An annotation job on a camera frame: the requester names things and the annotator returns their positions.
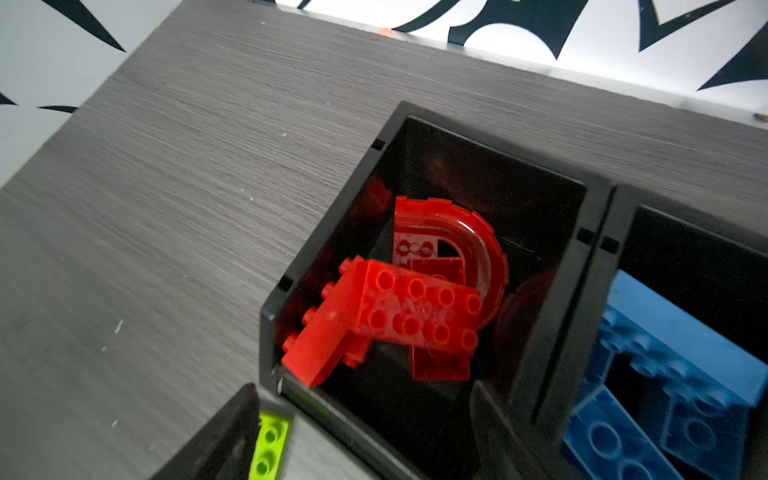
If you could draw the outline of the small red lego brick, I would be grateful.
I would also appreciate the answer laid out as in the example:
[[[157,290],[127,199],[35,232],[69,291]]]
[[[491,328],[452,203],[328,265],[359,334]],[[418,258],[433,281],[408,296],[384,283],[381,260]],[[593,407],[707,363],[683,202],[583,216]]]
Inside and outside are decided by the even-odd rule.
[[[447,354],[436,350],[412,347],[411,376],[418,381],[468,381],[470,357]]]

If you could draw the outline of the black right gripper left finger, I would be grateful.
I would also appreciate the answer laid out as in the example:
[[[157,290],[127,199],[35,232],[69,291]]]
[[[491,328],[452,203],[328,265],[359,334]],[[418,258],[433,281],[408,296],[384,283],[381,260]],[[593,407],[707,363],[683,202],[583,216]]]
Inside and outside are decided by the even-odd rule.
[[[259,413],[257,387],[246,383],[151,479],[248,479]]]

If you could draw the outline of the blue lego brick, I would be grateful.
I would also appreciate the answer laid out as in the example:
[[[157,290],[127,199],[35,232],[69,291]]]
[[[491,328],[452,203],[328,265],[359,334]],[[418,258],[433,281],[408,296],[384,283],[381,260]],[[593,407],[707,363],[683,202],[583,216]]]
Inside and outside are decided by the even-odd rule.
[[[679,479],[681,475],[604,385],[573,408],[563,445],[590,479]]]
[[[622,270],[610,286],[599,341],[629,355],[637,373],[662,378],[668,396],[711,410],[755,407],[767,385],[764,362]]]
[[[701,400],[672,399],[664,417],[660,448],[710,479],[740,479],[751,409],[716,409]]]

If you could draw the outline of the green lego plate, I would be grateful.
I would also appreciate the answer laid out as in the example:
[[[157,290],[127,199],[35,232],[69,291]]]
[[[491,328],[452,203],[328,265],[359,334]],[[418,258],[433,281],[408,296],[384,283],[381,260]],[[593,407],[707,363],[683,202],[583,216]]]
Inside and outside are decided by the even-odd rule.
[[[260,431],[255,444],[249,480],[277,480],[280,477],[292,421],[271,413],[260,414]]]

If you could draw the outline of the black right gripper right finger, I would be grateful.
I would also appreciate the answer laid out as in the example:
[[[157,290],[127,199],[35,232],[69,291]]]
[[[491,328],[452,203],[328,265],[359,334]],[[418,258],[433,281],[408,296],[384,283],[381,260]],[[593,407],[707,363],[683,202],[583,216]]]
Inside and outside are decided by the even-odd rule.
[[[577,479],[579,472],[547,440],[515,429],[508,405],[488,381],[469,399],[480,467],[478,479]]]

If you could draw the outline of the red lego arch piece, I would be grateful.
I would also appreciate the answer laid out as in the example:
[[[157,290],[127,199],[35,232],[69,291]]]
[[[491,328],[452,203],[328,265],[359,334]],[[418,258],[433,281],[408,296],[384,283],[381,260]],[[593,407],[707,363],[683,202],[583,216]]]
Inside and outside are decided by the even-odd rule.
[[[477,212],[446,199],[397,197],[392,263],[408,267],[416,259],[436,259],[441,242],[465,260],[466,285],[482,296],[482,330],[496,317],[509,283],[507,256],[493,227]]]

